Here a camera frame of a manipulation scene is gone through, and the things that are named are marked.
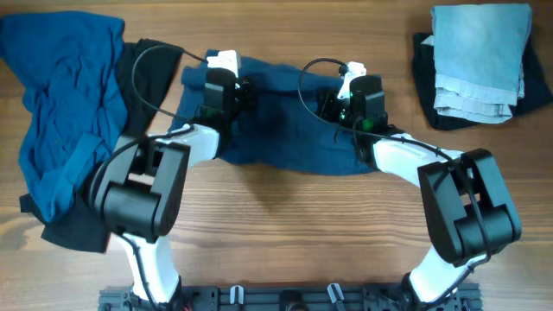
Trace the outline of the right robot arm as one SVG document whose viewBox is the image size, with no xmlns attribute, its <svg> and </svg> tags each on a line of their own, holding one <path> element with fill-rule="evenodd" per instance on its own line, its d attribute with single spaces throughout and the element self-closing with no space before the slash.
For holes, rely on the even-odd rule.
<svg viewBox="0 0 553 311">
<path fill-rule="evenodd" d="M 353 135 L 369 167 L 421 191 L 431 247 L 401 284 L 381 297 L 399 310 L 439 308 L 478 266 L 521 237 L 518 212 L 493 154 L 444 150 L 389 124 L 381 79 L 347 73 L 340 89 L 317 93 L 315 114 Z"/>
</svg>

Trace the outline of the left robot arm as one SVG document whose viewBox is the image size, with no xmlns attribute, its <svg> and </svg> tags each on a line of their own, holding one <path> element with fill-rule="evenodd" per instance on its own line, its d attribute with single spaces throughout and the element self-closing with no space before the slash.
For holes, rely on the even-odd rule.
<svg viewBox="0 0 553 311">
<path fill-rule="evenodd" d="M 230 145 L 232 124 L 253 109 L 251 79 L 224 68 L 207 70 L 203 102 L 180 129 L 132 139 L 121 136 L 89 188 L 89 203 L 122 241 L 133 283 L 107 288 L 101 310 L 183 310 L 181 276 L 168 234 L 175 224 L 187 171 L 219 157 Z"/>
</svg>

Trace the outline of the navy blue shorts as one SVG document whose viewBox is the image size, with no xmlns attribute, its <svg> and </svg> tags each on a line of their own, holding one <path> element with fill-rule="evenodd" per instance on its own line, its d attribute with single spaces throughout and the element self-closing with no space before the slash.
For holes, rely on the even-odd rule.
<svg viewBox="0 0 553 311">
<path fill-rule="evenodd" d="M 239 76 L 252 81 L 257 107 L 234 119 L 230 142 L 219 158 L 233 165 L 257 163 L 316 175 L 373 172 L 355 155 L 352 133 L 308 112 L 316 107 L 317 92 L 339 88 L 342 81 L 306 73 L 298 92 L 300 74 L 290 65 L 241 58 Z"/>
</svg>

